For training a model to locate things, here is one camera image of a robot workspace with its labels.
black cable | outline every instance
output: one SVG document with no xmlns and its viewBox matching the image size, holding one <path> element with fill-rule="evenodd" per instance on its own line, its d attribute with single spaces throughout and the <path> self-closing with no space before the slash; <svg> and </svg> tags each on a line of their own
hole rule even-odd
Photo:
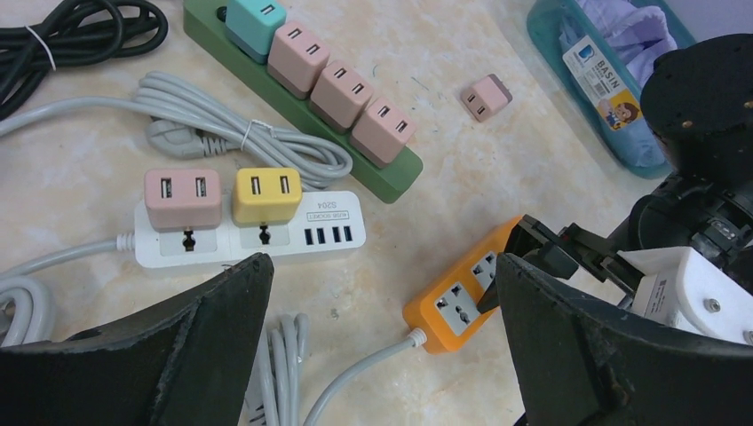
<svg viewBox="0 0 753 426">
<path fill-rule="evenodd" d="M 139 16 L 124 18 L 121 8 L 136 8 Z M 82 25 L 103 11 L 109 20 Z M 42 23 L 30 27 L 50 48 L 56 68 L 143 55 L 162 44 L 168 31 L 164 13 L 147 0 L 63 0 Z M 153 31 L 143 43 L 124 46 Z M 47 52 L 28 29 L 0 28 L 0 120 L 31 98 L 51 69 Z"/>
</svg>

green power strip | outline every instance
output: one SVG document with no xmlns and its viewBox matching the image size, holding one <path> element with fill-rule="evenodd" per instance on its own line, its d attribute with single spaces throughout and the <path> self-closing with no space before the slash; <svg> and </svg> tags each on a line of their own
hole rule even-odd
<svg viewBox="0 0 753 426">
<path fill-rule="evenodd" d="M 226 0 L 186 0 L 183 28 L 204 50 L 249 86 L 264 101 L 304 133 L 333 140 L 353 158 L 351 174 L 386 203 L 396 202 L 416 181 L 424 164 L 408 148 L 384 169 L 379 169 L 353 148 L 348 137 L 336 133 L 317 117 L 304 100 L 296 99 L 267 72 L 238 49 L 225 35 L 225 24 L 217 10 Z"/>
</svg>

white power strip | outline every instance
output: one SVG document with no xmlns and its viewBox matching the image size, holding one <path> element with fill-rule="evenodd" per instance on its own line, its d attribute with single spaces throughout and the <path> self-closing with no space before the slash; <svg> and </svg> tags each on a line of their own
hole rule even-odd
<svg viewBox="0 0 753 426">
<path fill-rule="evenodd" d="M 133 212 L 136 261 L 160 276 L 221 272 L 254 253 L 275 264 L 312 262 L 350 255 L 366 242 L 358 197 L 347 191 L 304 193 L 295 217 L 285 225 L 239 227 L 231 196 L 222 198 L 222 223 L 214 229 L 158 232 L 141 201 Z"/>
</svg>

pink usb charger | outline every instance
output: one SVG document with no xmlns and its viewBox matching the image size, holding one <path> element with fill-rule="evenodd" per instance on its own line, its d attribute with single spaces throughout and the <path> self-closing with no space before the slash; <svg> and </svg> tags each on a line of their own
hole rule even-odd
<svg viewBox="0 0 753 426">
<path fill-rule="evenodd" d="M 494 74 L 478 80 L 460 94 L 473 118 L 484 122 L 512 102 L 512 94 Z"/>
<path fill-rule="evenodd" d="M 311 92 L 311 110 L 339 133 L 345 133 L 361 115 L 374 88 L 355 69 L 336 60 L 321 72 Z"/>
<path fill-rule="evenodd" d="M 144 203 L 157 231 L 213 228 L 222 221 L 222 186 L 212 169 L 153 169 L 144 176 Z"/>
<path fill-rule="evenodd" d="M 324 42 L 291 21 L 274 31 L 266 70 L 296 98 L 306 99 L 328 60 Z"/>
<path fill-rule="evenodd" d="M 377 98 L 353 127 L 350 142 L 379 169 L 387 167 L 416 133 L 416 124 L 386 98 Z"/>
</svg>

yellow usb charger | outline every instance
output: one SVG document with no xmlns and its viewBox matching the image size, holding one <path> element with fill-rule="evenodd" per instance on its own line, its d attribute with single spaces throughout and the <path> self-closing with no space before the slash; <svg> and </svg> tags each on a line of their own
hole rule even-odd
<svg viewBox="0 0 753 426">
<path fill-rule="evenodd" d="M 288 222 L 302 198 L 295 169 L 240 169 L 233 186 L 233 220 L 238 225 Z"/>
</svg>

